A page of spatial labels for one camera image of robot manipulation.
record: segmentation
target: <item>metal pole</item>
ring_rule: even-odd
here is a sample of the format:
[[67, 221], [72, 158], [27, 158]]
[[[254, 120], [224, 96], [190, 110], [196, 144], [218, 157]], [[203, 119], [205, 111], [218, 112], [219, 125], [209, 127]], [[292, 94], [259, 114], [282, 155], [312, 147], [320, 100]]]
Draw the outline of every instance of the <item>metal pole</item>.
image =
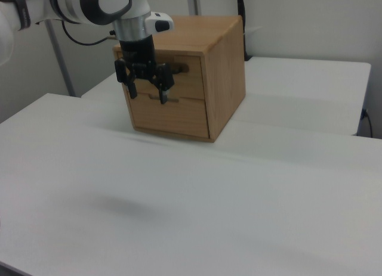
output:
[[187, 0], [189, 4], [190, 15], [201, 15], [201, 0]]
[[74, 90], [72, 80], [70, 79], [69, 72], [67, 71], [65, 60], [62, 55], [60, 46], [58, 44], [58, 40], [56, 37], [56, 33], [54, 32], [52, 22], [50, 20], [46, 20], [45, 25], [47, 26], [48, 35], [52, 43], [53, 50], [56, 55], [56, 59], [58, 61], [58, 66], [60, 67], [62, 77], [64, 78], [67, 92], [69, 93], [70, 96], [76, 97], [76, 92]]

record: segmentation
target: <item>wooden drawer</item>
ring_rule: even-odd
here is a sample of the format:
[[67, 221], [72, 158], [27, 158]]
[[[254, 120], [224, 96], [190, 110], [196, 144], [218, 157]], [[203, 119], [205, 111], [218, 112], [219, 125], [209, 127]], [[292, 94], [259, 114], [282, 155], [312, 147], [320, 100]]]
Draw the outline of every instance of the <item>wooden drawer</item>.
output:
[[136, 129], [209, 137], [204, 100], [179, 98], [176, 102], [169, 100], [162, 105], [150, 94], [141, 93], [128, 102]]
[[[156, 62], [174, 77], [166, 104], [147, 80], [135, 80], [138, 96], [123, 86], [137, 131], [214, 142], [245, 96], [243, 24], [236, 17], [173, 17], [175, 30], [153, 37]], [[121, 47], [114, 47], [121, 58]]]

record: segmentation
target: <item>wooden box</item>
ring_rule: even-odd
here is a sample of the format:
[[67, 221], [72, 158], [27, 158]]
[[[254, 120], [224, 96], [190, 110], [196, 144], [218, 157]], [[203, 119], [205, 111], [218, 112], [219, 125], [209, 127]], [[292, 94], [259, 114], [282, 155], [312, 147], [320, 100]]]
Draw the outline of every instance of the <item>wooden box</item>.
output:
[[[243, 26], [240, 16], [173, 17], [175, 30], [154, 36], [158, 63], [181, 68], [168, 101], [146, 80], [138, 97], [122, 85], [137, 131], [214, 142], [245, 96]], [[114, 47], [121, 58], [121, 47]]]

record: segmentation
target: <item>wooden panel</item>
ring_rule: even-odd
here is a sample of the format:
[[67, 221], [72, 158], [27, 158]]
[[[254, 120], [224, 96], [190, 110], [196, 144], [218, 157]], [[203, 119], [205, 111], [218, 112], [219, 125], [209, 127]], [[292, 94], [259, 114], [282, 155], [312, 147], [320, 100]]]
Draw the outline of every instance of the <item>wooden panel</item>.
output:
[[138, 94], [130, 101], [135, 128], [152, 129], [208, 138], [204, 100], [180, 98], [162, 105], [149, 94]]
[[216, 139], [245, 96], [242, 20], [202, 59], [210, 137]]
[[196, 137], [196, 136], [188, 136], [184, 134], [176, 134], [171, 132], [164, 132], [164, 131], [156, 131], [156, 130], [150, 130], [150, 129], [144, 129], [144, 128], [134, 128], [136, 131], [147, 133], [147, 134], [154, 134], [159, 135], [163, 137], [170, 137], [170, 138], [179, 138], [179, 139], [186, 139], [186, 140], [194, 140], [199, 142], [207, 142], [207, 143], [213, 143], [214, 140], [209, 138], [203, 138], [203, 137]]

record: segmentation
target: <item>drawer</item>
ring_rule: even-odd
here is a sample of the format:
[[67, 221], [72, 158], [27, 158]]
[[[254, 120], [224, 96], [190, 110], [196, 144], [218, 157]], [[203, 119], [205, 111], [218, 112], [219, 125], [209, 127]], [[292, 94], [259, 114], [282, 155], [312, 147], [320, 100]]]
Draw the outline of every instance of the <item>drawer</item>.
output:
[[[169, 63], [173, 71], [181, 69], [174, 74], [174, 86], [170, 89], [169, 98], [193, 98], [204, 100], [204, 88], [201, 60], [199, 57], [185, 55], [156, 55], [156, 62]], [[159, 97], [158, 90], [148, 80], [136, 79], [135, 85], [138, 94], [151, 94]]]
[[141, 93], [128, 101], [136, 128], [209, 138], [204, 100], [179, 98], [163, 105]]

